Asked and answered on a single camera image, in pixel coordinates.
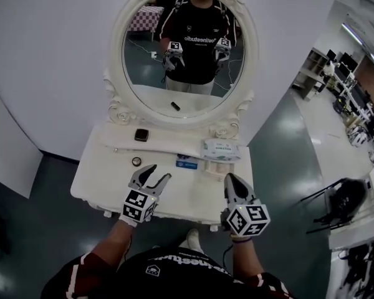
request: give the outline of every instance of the green floor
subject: green floor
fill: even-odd
[[[259,258],[297,298],[323,299],[330,268],[327,233],[306,235],[305,231],[314,217],[323,214],[324,204],[321,199],[298,203],[320,188],[321,174],[300,111],[289,94],[249,147],[255,191],[272,219],[254,239]],[[91,250],[116,221],[71,197],[76,169],[74,164],[44,158],[29,200],[0,184],[0,216],[11,241],[11,253],[0,260],[0,299],[38,298],[45,282],[63,264]],[[139,225],[128,256],[153,245],[177,244],[192,227],[199,229],[204,251],[221,263],[230,244],[228,233],[211,233],[208,226],[174,219]]]

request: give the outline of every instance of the oval mirror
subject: oval mirror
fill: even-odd
[[[233,92],[244,67],[242,30],[219,0],[149,0],[124,39],[130,87],[164,116],[210,112]]]

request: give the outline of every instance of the computer monitor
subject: computer monitor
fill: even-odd
[[[344,64],[340,64],[339,67],[335,68],[335,74],[342,82],[346,81],[346,79],[349,76],[349,73],[349,69]]]
[[[344,53],[339,62],[344,63],[352,72],[357,68],[357,62],[353,60],[347,53]]]
[[[363,89],[359,86],[359,84],[356,84],[356,86],[350,90],[350,93],[352,94],[352,97],[355,99],[358,106],[363,109],[367,108],[366,104],[368,103],[369,98],[363,91]]]
[[[331,61],[333,61],[333,59],[335,59],[336,56],[337,56],[337,55],[336,55],[334,52],[332,52],[331,50],[329,50],[328,53],[327,53],[327,57],[328,57]]]

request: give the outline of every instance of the ornate white mirror frame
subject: ornate white mirror frame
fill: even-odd
[[[226,99],[220,105],[202,115],[175,118],[152,110],[141,102],[130,87],[133,84],[127,74],[123,51],[125,35],[133,16],[147,1],[149,0],[129,0],[120,11],[112,30],[109,65],[104,75],[107,90],[112,96],[110,119],[120,125],[127,125],[135,119],[146,120],[174,130],[208,126],[213,137],[235,138],[239,132],[240,114],[247,109],[253,99],[252,81],[259,57],[256,29],[246,6],[241,0],[219,0],[233,12],[244,38],[243,69],[234,90],[226,95]]]

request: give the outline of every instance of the black chair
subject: black chair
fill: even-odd
[[[302,198],[300,201],[302,202],[310,198],[312,200],[316,199],[326,192],[328,192],[329,212],[323,217],[313,220],[313,222],[319,222],[321,225],[326,226],[309,230],[306,234],[325,229],[332,230],[349,224],[367,196],[367,188],[363,181],[342,178],[326,188]]]

